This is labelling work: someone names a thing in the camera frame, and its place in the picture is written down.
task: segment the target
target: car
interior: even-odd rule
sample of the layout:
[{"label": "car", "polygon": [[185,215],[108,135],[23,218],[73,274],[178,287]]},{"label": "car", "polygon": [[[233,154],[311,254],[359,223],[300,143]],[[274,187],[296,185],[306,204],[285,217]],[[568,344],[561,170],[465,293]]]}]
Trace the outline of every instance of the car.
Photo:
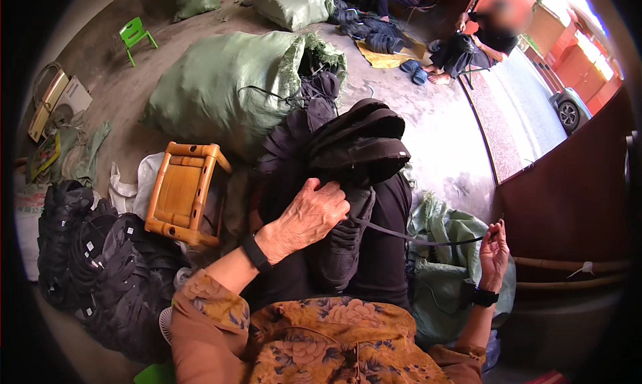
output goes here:
[{"label": "car", "polygon": [[573,88],[564,88],[548,98],[567,135],[591,119],[592,115]]}]

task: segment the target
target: bamboo stool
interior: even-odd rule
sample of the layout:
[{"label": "bamboo stool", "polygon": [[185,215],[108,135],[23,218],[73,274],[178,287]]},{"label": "bamboo stool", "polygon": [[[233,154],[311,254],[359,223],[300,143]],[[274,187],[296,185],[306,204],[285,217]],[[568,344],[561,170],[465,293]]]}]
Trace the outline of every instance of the bamboo stool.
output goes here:
[{"label": "bamboo stool", "polygon": [[191,246],[217,246],[217,237],[198,230],[216,164],[232,173],[218,145],[179,145],[170,141],[151,193],[145,231]]}]

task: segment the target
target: bare foot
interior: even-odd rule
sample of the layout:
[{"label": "bare foot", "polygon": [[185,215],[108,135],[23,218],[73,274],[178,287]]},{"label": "bare foot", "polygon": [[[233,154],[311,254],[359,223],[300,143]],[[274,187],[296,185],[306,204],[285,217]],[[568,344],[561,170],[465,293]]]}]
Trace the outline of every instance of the bare foot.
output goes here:
[{"label": "bare foot", "polygon": [[429,74],[437,71],[437,67],[434,64],[426,65],[425,67],[421,67],[421,69],[428,72]]},{"label": "bare foot", "polygon": [[439,75],[429,75],[428,80],[434,84],[448,84],[450,83],[451,76],[449,73],[444,72]]}]

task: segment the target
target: dark shirt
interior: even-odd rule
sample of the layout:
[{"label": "dark shirt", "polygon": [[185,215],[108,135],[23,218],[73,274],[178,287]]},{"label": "dark shirt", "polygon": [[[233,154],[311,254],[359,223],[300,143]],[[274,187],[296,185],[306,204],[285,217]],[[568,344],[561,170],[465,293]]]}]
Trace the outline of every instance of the dark shirt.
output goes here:
[{"label": "dark shirt", "polygon": [[483,23],[484,28],[480,26],[474,35],[477,36],[480,42],[493,50],[510,55],[513,48],[518,45],[518,38],[516,36],[502,29],[493,28],[487,15],[468,12],[468,17],[473,22],[481,21]]}]

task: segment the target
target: green plastic chair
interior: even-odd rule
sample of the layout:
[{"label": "green plastic chair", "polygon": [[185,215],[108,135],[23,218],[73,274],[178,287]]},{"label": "green plastic chair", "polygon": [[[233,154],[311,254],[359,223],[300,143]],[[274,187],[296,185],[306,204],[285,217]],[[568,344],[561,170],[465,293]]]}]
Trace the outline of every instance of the green plastic chair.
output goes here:
[{"label": "green plastic chair", "polygon": [[135,67],[136,64],[133,62],[132,54],[129,52],[129,49],[136,43],[138,43],[143,37],[147,36],[149,38],[149,43],[154,47],[158,48],[158,45],[154,39],[149,34],[148,30],[142,29],[142,21],[140,16],[130,20],[123,28],[120,30],[121,39],[124,41],[125,51],[127,51],[127,57],[129,57],[129,62],[132,63],[132,67]]}]

